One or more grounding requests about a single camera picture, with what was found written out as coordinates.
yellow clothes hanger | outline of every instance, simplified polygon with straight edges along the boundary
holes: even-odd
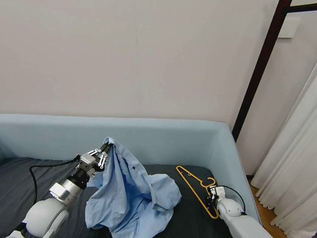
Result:
[[[176,166],[176,170],[178,171],[178,173],[182,176],[182,178],[184,179],[184,181],[187,183],[187,185],[189,186],[189,188],[192,190],[192,192],[194,193],[194,195],[198,198],[198,200],[200,201],[201,205],[204,207],[204,209],[206,210],[206,212],[208,213],[208,215],[213,218],[213,219],[217,219],[219,217],[218,215],[218,212],[217,212],[217,209],[215,209],[215,207],[213,207],[215,213],[216,213],[216,216],[214,217],[210,211],[209,211],[209,208],[206,207],[206,205],[203,203],[203,201],[201,200],[201,198],[198,196],[198,194],[195,192],[195,190],[193,189],[193,187],[189,184],[189,182],[187,181],[187,179],[185,179],[184,175],[183,175],[183,172],[180,171],[179,169],[182,169],[184,170],[188,176],[192,176],[194,177],[194,179],[198,180],[200,182],[200,185],[201,187],[204,187],[206,189],[206,192],[208,194],[208,196],[210,196],[210,193],[208,191],[208,187],[212,186],[212,185],[215,185],[216,184],[216,180],[214,180],[214,178],[207,178],[209,180],[212,180],[212,183],[211,184],[208,184],[208,185],[203,185],[203,181],[200,180],[199,178],[197,178],[195,175],[193,175],[191,172],[189,172],[187,169],[185,169],[184,167],[178,165]]]

light blue headboard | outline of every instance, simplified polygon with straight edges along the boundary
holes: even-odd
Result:
[[[218,184],[241,193],[247,213],[259,220],[230,129],[221,122],[0,115],[0,158],[70,160],[100,147],[107,136],[142,164],[210,169]]]

bed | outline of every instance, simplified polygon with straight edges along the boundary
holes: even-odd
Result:
[[[206,179],[239,191],[246,212],[259,222],[258,212],[245,177],[234,140],[225,123],[201,120],[115,119],[0,115],[0,237],[5,237],[32,206],[31,165],[53,164],[99,147],[106,136],[118,140],[145,165],[148,174],[164,173],[175,180],[181,202],[166,229],[156,237],[231,237],[225,223],[212,220],[175,169],[183,165]],[[75,164],[34,169],[39,199],[49,197],[54,182],[62,182],[74,172]],[[204,198],[205,191],[194,180],[194,189]],[[87,188],[71,208],[70,217],[58,237],[111,237],[107,228],[87,229],[85,204],[96,191]],[[229,198],[240,201],[226,191]]]

dark gray bed sheet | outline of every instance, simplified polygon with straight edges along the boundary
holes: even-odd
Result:
[[[32,206],[34,186],[28,168],[32,165],[48,165],[61,161],[15,158],[0,161],[1,197],[0,197],[0,238],[6,237],[24,219]],[[55,182],[63,182],[74,173],[76,163],[55,168],[34,168],[38,182],[38,199],[49,198],[48,189]],[[230,238],[230,232],[224,221],[211,219],[203,209],[190,188],[176,171],[175,166],[145,165],[148,174],[168,174],[177,183],[181,202],[174,208],[174,215],[166,229],[157,238]],[[212,177],[209,170],[201,167],[186,167],[201,179]],[[193,178],[188,179],[201,198],[206,191]],[[87,229],[85,224],[85,205],[96,191],[89,187],[82,192],[71,208],[68,220],[56,237],[59,238],[110,238],[107,228]]]

white wall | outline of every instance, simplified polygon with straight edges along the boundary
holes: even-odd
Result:
[[[232,127],[277,2],[2,0],[0,113]],[[238,141],[247,174],[316,62],[316,16],[308,13],[295,38],[274,49]]]
[[[294,0],[292,5],[316,3]],[[317,62],[317,12],[301,17],[293,39],[278,39],[237,141],[246,174],[254,174]]]

